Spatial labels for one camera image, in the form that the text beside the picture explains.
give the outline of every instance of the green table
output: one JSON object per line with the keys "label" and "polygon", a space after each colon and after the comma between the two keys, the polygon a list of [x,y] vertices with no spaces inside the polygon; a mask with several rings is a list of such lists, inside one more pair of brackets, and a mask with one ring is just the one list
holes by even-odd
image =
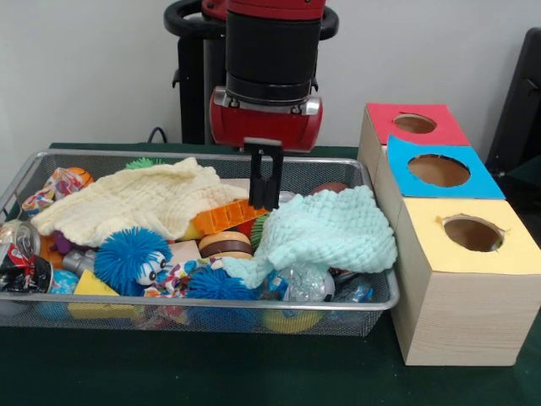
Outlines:
{"label": "green table", "polygon": [[[52,147],[227,151],[147,144]],[[316,148],[312,155],[357,153]],[[541,404],[540,317],[512,368],[406,367],[387,313],[366,338],[2,328],[0,348],[3,404]]]}

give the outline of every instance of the wooden box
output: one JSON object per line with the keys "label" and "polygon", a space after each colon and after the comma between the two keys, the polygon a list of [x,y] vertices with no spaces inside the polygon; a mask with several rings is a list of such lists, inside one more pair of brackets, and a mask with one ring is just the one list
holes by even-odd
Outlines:
{"label": "wooden box", "polygon": [[358,159],[396,231],[406,364],[513,365],[541,305],[541,251],[447,108],[368,105]]}
{"label": "wooden box", "polygon": [[541,305],[541,251],[504,200],[405,198],[393,311],[407,365],[513,365]]}
{"label": "wooden box", "polygon": [[369,170],[373,183],[390,134],[420,145],[470,145],[446,105],[369,103],[364,109],[358,160]]}

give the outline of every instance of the cartoon eyes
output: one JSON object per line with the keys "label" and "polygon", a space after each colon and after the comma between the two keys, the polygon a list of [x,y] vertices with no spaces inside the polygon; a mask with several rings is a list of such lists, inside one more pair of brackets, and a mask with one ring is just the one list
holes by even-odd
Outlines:
{"label": "cartoon eyes", "polygon": [[167,264],[166,257],[159,251],[155,251],[151,254],[152,259],[143,265],[143,272],[137,280],[139,285],[149,286],[151,285]]}

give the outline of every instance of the orange lego brick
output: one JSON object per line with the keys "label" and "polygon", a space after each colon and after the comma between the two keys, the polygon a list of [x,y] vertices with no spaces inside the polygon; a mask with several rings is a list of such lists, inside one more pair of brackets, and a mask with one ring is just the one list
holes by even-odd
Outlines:
{"label": "orange lego brick", "polygon": [[235,200],[228,205],[202,211],[192,222],[200,232],[209,235],[249,222],[266,213],[265,209],[255,210],[247,199]]}

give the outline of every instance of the light blue towel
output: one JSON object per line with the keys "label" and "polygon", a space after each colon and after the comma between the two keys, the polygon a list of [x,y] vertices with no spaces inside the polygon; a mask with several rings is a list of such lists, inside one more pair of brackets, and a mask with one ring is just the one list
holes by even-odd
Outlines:
{"label": "light blue towel", "polygon": [[389,222],[366,186],[337,194],[324,190],[297,195],[274,210],[265,221],[253,260],[223,258],[231,277],[257,288],[273,270],[311,263],[352,272],[381,272],[396,260],[396,243]]}

